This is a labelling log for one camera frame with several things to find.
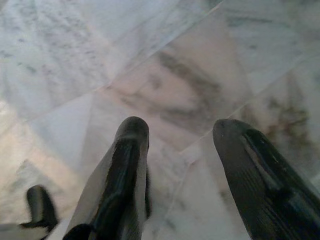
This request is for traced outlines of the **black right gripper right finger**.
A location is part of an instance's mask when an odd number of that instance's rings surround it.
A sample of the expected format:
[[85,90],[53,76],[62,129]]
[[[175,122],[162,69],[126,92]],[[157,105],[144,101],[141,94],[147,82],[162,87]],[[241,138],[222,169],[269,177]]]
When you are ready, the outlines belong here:
[[212,138],[251,239],[319,239],[319,192],[262,132],[225,118],[214,123]]

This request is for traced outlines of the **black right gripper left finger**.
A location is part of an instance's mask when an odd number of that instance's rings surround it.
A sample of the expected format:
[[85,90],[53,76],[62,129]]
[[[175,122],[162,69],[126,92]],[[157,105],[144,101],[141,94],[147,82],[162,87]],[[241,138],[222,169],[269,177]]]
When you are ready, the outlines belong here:
[[148,124],[130,116],[89,176],[65,240],[140,240],[151,214]]

